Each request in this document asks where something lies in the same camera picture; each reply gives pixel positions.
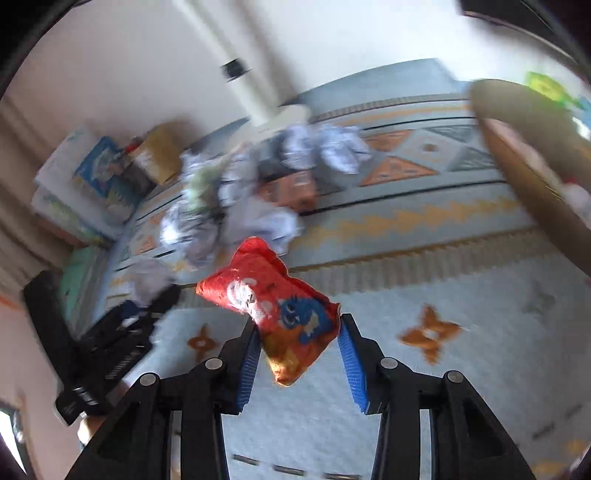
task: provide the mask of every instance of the wooden furniture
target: wooden furniture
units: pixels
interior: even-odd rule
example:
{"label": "wooden furniture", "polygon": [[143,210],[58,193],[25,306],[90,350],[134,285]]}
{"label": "wooden furniture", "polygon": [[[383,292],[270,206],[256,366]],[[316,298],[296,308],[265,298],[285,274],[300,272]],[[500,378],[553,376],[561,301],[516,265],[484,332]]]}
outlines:
{"label": "wooden furniture", "polygon": [[484,121],[493,118],[510,124],[560,177],[575,178],[591,192],[591,144],[577,133],[572,115],[523,85],[501,80],[475,82],[470,98],[486,144],[507,183],[550,241],[591,276],[591,230]]}

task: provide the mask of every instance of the fabric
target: fabric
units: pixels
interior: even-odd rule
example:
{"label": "fabric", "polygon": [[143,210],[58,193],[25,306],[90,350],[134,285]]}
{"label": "fabric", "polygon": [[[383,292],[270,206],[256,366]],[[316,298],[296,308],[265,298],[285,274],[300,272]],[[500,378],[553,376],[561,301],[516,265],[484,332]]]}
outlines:
{"label": "fabric", "polygon": [[43,228],[31,207],[43,148],[33,132],[27,137],[22,119],[15,123],[13,110],[0,103],[0,295],[18,300],[41,270],[62,267],[72,247]]}
{"label": "fabric", "polygon": [[199,282],[196,292],[252,317],[279,385],[295,382],[339,333],[339,305],[291,278],[258,237],[246,239],[230,264]]}

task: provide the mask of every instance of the orange diamond pattern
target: orange diamond pattern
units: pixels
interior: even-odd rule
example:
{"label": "orange diamond pattern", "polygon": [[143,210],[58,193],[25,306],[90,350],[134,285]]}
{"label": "orange diamond pattern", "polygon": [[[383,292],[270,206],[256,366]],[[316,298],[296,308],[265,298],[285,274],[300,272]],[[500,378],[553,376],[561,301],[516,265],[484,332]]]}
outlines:
{"label": "orange diamond pattern", "polygon": [[377,185],[388,181],[403,179],[412,179],[415,177],[425,177],[427,175],[436,175],[437,172],[430,168],[416,165],[408,160],[398,157],[386,157],[383,162],[375,167],[361,182],[360,186]]}

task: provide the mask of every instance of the cardboard box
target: cardboard box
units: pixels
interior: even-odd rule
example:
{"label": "cardboard box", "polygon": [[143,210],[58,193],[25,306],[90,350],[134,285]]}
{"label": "cardboard box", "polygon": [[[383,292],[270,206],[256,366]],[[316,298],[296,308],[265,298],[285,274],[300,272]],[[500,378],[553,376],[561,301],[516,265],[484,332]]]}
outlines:
{"label": "cardboard box", "polygon": [[152,181],[163,185],[181,171],[181,152],[168,128],[159,125],[148,133],[144,142],[133,150],[131,156]]}
{"label": "cardboard box", "polygon": [[259,194],[267,202],[289,207],[297,213],[316,207],[316,184],[308,170],[265,183]]}

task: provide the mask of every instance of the cartoon character print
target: cartoon character print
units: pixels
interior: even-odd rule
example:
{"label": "cartoon character print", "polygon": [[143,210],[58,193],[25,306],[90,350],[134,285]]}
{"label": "cartoon character print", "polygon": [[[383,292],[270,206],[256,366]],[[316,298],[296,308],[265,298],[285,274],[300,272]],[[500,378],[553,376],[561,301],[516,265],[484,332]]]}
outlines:
{"label": "cartoon character print", "polygon": [[233,280],[228,284],[226,295],[232,307],[240,312],[247,313],[258,325],[273,310],[273,304],[268,300],[257,302],[256,294],[252,287],[256,285],[254,278]]}
{"label": "cartoon character print", "polygon": [[287,300],[279,300],[278,303],[281,309],[280,322],[285,329],[293,330],[298,325],[303,325],[304,331],[298,338],[303,345],[332,330],[332,322],[318,300],[293,295]]}
{"label": "cartoon character print", "polygon": [[105,150],[96,157],[92,165],[92,180],[96,181],[103,191],[106,190],[108,181],[113,177],[111,161],[112,153],[109,150]]}

